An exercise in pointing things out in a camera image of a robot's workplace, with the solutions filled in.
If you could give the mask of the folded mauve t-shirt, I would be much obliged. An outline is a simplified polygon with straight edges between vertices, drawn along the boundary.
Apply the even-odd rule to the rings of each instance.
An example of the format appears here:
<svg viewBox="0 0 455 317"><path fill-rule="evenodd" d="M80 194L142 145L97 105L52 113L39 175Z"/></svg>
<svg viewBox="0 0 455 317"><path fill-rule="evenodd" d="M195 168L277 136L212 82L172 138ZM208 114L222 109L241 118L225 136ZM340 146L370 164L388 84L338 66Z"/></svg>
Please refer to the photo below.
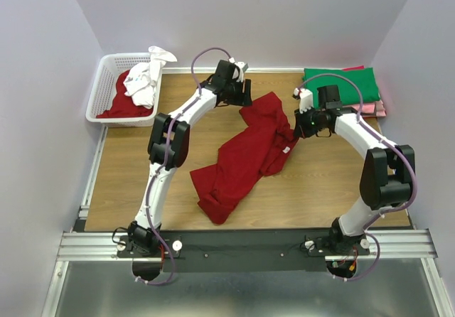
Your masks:
<svg viewBox="0 0 455 317"><path fill-rule="evenodd" d="M387 113L386 111L379 111L379 112L373 112L373 113L362 113L361 117L363 118L383 118L386 117Z"/></svg>

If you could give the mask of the red t-shirt in basket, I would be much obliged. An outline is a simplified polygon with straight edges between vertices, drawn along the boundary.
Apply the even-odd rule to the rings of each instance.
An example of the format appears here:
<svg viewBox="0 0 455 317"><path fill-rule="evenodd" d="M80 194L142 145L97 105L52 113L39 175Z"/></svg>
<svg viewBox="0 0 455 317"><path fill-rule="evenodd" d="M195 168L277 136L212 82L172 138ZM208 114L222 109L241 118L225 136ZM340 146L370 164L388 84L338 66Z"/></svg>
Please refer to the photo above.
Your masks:
<svg viewBox="0 0 455 317"><path fill-rule="evenodd" d="M115 84L116 95L112 100L112 106L103 113L98 114L96 116L98 119L146 117L152 113L153 107L136 106L132 98L126 96L127 89L124 86L124 81L128 74L129 71L127 70L117 78Z"/></svg>

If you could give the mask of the white t-shirt in basket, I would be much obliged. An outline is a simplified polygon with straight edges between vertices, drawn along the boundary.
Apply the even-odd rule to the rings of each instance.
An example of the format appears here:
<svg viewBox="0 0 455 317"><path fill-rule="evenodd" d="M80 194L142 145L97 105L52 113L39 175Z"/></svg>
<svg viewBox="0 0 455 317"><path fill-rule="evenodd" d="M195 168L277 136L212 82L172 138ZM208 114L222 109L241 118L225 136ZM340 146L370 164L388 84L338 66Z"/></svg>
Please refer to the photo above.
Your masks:
<svg viewBox="0 0 455 317"><path fill-rule="evenodd" d="M130 69L123 84L125 95L132 99L135 106L151 109L155 103L158 79L162 68L167 63L177 61L176 56L158 46L148 49L149 61L136 64Z"/></svg>

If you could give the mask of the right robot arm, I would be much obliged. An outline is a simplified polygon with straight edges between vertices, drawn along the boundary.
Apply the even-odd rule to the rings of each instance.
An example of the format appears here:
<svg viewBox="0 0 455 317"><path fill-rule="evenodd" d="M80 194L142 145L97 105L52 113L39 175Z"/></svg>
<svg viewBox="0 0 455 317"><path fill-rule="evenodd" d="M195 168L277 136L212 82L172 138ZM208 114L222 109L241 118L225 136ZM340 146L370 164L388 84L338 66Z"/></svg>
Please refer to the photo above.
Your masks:
<svg viewBox="0 0 455 317"><path fill-rule="evenodd" d="M372 129L352 107L344 107L335 85L318 89L320 108L313 106L310 90L296 88L299 101L294 112L294 136L306 139L328 130L345 139L363 157L360 197L351 209L336 218L323 244L334 254L343 254L359 245L366 230L381 215L410 202L414 193L414 150L397 145Z"/></svg>

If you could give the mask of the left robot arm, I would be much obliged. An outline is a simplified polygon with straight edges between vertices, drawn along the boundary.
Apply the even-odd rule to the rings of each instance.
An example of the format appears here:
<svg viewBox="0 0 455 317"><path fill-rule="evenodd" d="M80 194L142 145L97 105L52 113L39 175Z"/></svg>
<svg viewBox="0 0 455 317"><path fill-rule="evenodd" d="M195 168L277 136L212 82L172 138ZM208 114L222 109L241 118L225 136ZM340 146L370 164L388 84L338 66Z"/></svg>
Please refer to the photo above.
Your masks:
<svg viewBox="0 0 455 317"><path fill-rule="evenodd" d="M141 256L154 256L165 245L159 235L164 203L176 170L189 151L191 128L219 104L252 104L248 64L221 60L215 72L197 85L193 95L169 114L157 114L149 145L149 179L138 213L127 228L128 246Z"/></svg>

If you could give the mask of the folded magenta t-shirt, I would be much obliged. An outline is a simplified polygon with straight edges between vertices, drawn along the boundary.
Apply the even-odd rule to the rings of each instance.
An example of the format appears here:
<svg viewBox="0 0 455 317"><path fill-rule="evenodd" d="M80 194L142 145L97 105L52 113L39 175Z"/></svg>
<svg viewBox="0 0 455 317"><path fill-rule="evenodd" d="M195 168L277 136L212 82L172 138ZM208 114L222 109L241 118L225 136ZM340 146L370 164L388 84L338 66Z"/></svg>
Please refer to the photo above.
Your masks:
<svg viewBox="0 0 455 317"><path fill-rule="evenodd" d="M354 70L363 70L365 69L364 65L359 65L359 66L354 66L354 67L349 67L349 68L343 68L342 71L354 71Z"/></svg>

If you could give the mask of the folded green t-shirt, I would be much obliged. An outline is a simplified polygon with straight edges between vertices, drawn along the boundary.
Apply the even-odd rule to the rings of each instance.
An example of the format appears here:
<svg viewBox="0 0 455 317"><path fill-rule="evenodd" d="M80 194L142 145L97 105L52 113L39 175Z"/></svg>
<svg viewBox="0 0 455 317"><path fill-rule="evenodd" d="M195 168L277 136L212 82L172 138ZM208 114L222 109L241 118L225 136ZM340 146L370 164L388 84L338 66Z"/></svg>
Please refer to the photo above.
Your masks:
<svg viewBox="0 0 455 317"><path fill-rule="evenodd" d="M380 92L378 85L376 84L375 74L372 68L365 68L363 70L354 70L348 72L342 70L306 68L304 71L303 81L305 82L311 77L326 73L340 75L354 83L362 94L363 104L380 100ZM306 83L304 86L306 89L312 91L315 108L319 108L318 88L327 85L338 86L340 99L343 105L360 103L358 92L350 83L338 77L323 76Z"/></svg>

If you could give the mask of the dark red t-shirt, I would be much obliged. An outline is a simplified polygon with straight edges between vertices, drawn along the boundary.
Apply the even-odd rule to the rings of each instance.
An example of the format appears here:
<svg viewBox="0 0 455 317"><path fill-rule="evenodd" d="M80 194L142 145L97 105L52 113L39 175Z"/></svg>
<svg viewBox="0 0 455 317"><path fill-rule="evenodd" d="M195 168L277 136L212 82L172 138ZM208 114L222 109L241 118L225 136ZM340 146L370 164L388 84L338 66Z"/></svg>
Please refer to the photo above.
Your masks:
<svg viewBox="0 0 455 317"><path fill-rule="evenodd" d="M298 142L273 92L239 113L247 128L218 149L216 163L190 172L198 206L215 225L225 223L257 181L279 173Z"/></svg>

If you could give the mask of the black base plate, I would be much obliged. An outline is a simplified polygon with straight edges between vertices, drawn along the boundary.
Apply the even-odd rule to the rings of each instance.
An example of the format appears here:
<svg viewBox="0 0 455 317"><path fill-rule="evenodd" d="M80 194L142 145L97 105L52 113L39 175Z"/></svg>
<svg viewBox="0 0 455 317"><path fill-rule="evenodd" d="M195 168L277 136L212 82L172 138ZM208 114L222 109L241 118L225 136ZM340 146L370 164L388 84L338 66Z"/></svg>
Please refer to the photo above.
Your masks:
<svg viewBox="0 0 455 317"><path fill-rule="evenodd" d="M120 258L132 259L134 275L161 273L325 272L353 277L360 256L370 253L364 235L344 237L329 228L267 230L164 230L131 227L114 235Z"/></svg>

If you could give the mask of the white plastic laundry basket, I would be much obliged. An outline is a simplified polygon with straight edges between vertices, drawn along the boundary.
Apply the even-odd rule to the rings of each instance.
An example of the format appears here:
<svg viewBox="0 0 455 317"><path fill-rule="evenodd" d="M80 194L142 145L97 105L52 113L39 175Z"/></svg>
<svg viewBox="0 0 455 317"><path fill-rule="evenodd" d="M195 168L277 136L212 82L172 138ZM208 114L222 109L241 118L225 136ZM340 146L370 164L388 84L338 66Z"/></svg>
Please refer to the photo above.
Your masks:
<svg viewBox="0 0 455 317"><path fill-rule="evenodd" d="M115 53L105 55L103 58L101 58L92 85L90 98L87 104L85 113L87 121L92 123L100 123L108 128L152 126L154 117L158 113L163 69L160 69L159 71L159 77L157 80L154 96L154 107L152 108L152 112L149 116L128 118L97 118L98 114L102 114L104 111L112 107L112 101L117 93L116 82L118 77L123 72L131 69L137 63L149 61L149 53Z"/></svg>

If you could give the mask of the white wall trim strip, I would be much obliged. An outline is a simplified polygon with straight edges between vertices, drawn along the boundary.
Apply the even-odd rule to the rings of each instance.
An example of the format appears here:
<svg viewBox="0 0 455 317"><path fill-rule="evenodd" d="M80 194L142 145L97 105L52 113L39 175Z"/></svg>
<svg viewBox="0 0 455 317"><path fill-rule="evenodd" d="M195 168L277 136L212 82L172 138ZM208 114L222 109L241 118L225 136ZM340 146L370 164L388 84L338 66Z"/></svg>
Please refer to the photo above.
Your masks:
<svg viewBox="0 0 455 317"><path fill-rule="evenodd" d="M193 70L195 74L211 74L215 72L215 68L195 68ZM291 72L291 73L304 73L304 68L248 68L247 72L250 73L281 73L281 72ZM163 74L191 74L190 67L180 67L180 68L164 68L162 71Z"/></svg>

